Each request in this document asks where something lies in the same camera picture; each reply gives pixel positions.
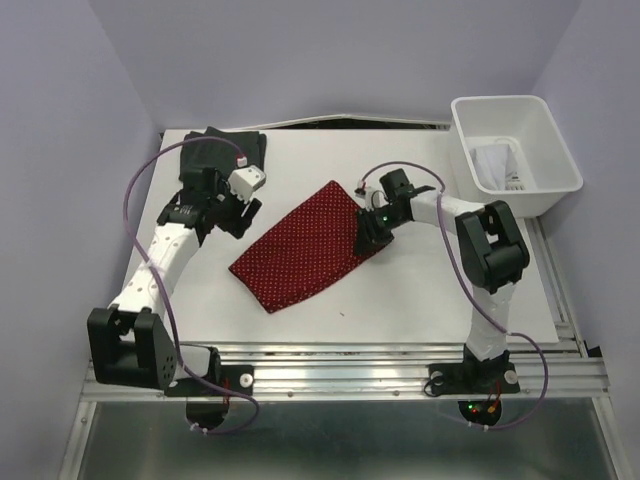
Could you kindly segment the red dotted skirt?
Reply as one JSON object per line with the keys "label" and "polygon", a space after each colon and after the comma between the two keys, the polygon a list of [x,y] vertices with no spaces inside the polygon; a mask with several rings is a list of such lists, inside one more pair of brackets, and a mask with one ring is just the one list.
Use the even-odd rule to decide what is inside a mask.
{"label": "red dotted skirt", "polygon": [[303,302],[381,251],[355,253],[358,210],[330,181],[256,240],[229,271],[269,314]]}

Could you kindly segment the dark grey dotted skirt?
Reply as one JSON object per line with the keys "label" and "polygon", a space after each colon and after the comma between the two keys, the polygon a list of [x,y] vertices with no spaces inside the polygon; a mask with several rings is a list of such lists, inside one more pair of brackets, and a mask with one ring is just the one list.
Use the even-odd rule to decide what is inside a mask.
{"label": "dark grey dotted skirt", "polygon": [[265,170],[267,136],[258,131],[225,132],[208,127],[191,131],[180,151],[179,180],[195,179],[205,168],[215,168],[225,178],[236,168],[255,166]]}

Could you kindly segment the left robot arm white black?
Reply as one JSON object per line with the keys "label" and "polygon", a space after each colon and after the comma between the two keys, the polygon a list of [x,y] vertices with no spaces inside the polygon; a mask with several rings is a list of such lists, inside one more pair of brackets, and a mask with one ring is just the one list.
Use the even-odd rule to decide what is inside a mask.
{"label": "left robot arm white black", "polygon": [[101,384],[166,390],[178,381],[199,393],[215,392],[223,371],[202,359],[185,371],[175,322],[165,317],[167,301],[190,260],[214,228],[241,238],[261,203],[255,193],[266,182],[256,166],[225,175],[206,167],[186,177],[164,206],[148,248],[122,291],[87,320],[96,380]]}

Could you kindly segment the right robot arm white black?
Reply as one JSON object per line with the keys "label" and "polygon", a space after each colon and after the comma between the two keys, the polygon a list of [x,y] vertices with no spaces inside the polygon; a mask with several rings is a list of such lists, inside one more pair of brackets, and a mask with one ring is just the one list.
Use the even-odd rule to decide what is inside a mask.
{"label": "right robot arm white black", "polygon": [[529,266],[530,253],[510,207],[465,201],[445,187],[414,186],[402,169],[372,188],[364,180],[355,194],[364,201],[356,213],[354,252],[372,254],[394,239],[409,222],[440,230],[446,253],[464,295],[472,305],[471,327],[458,363],[428,365],[428,396],[519,390],[507,346],[510,303]]}

